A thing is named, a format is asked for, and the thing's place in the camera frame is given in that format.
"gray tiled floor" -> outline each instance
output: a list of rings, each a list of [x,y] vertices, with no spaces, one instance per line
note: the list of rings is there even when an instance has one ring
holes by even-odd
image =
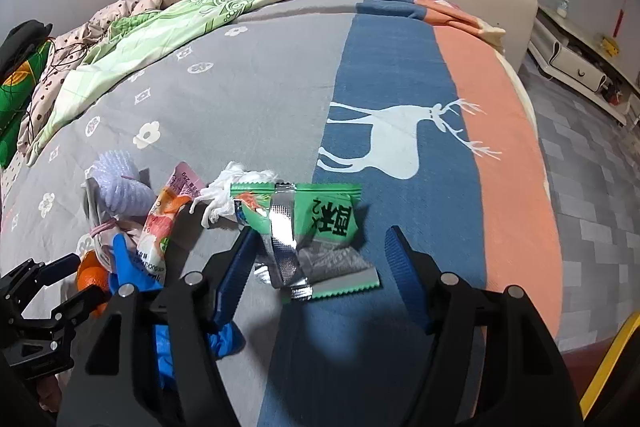
[[[612,118],[543,78],[529,55],[518,74],[536,112],[562,248],[558,345],[575,349],[612,337],[640,309],[640,158]]]

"blue fabric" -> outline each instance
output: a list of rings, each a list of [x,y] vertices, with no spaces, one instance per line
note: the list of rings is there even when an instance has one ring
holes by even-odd
[[[162,285],[140,271],[131,263],[124,236],[119,233],[113,238],[113,255],[116,261],[117,274],[109,275],[109,289],[116,293],[118,288],[125,283],[134,284],[140,291],[159,290]],[[156,330],[156,355],[158,356],[158,370],[160,372],[160,384],[162,387],[174,387],[174,360],[171,356],[171,344],[169,342],[169,327],[155,326]],[[233,323],[227,323],[216,334],[207,335],[209,347],[217,359],[231,355],[244,346],[242,333]]]
[[[444,106],[458,99],[433,28],[410,18],[415,11],[400,1],[358,4],[335,78],[334,102],[383,109]],[[331,107],[328,115],[331,120],[363,116],[340,107]],[[444,118],[454,129],[464,129],[459,115],[448,112]],[[371,133],[370,124],[327,123],[322,147],[340,158],[363,158]],[[460,137],[466,139],[466,131]],[[417,123],[417,148],[419,168],[409,179],[375,167],[352,173],[316,168],[316,183],[362,184],[358,244],[375,263],[382,287],[284,307],[260,427],[401,424],[422,378],[430,340],[408,317],[386,262],[389,226],[399,225],[412,247],[433,255],[443,271],[484,287],[481,187],[473,154],[430,120]],[[321,158],[328,166],[344,167]],[[310,381],[312,389],[303,385]]]

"metal screw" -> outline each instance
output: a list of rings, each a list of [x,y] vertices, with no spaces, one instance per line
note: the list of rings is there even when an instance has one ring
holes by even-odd
[[[451,272],[444,272],[440,276],[440,280],[442,281],[443,284],[446,284],[447,286],[455,286],[460,282],[459,277],[456,274]]]
[[[513,297],[514,299],[522,299],[524,297],[524,290],[520,288],[520,286],[509,286],[509,289],[507,291],[509,292],[509,295],[511,295],[511,297]]]
[[[199,284],[202,281],[202,273],[189,272],[187,275],[184,276],[184,281],[189,286],[195,286],[196,284]]]
[[[129,297],[129,295],[131,295],[133,293],[133,290],[135,289],[135,286],[133,286],[130,282],[127,282],[126,284],[123,284],[122,286],[120,286],[120,288],[118,288],[118,295],[120,297]]]

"yellow curved object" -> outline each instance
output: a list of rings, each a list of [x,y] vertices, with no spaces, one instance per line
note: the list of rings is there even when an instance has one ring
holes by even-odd
[[[583,418],[587,418],[589,411],[596,403],[604,385],[613,372],[613,368],[620,358],[622,350],[625,349],[626,343],[628,343],[631,335],[634,334],[634,331],[638,328],[640,328],[640,312],[629,315],[629,318],[625,321],[616,338],[613,340],[613,344],[609,347],[604,359],[602,359],[602,363],[596,371],[593,380],[591,380],[587,390],[584,392],[584,395],[582,395],[580,410],[582,411]]]

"white tissue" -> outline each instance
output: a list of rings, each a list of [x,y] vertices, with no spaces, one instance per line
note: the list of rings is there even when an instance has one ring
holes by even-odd
[[[231,184],[233,183],[275,183],[280,181],[279,176],[273,171],[245,171],[241,163],[229,162],[220,176],[200,191],[200,195],[194,198],[189,210],[193,214],[196,204],[201,201],[208,202],[202,226],[209,228],[209,221],[217,222],[218,218],[235,216],[234,200],[231,197]]]
[[[129,152],[107,151],[94,164],[92,177],[100,185],[100,198],[114,215],[146,216],[156,195],[140,182]]]

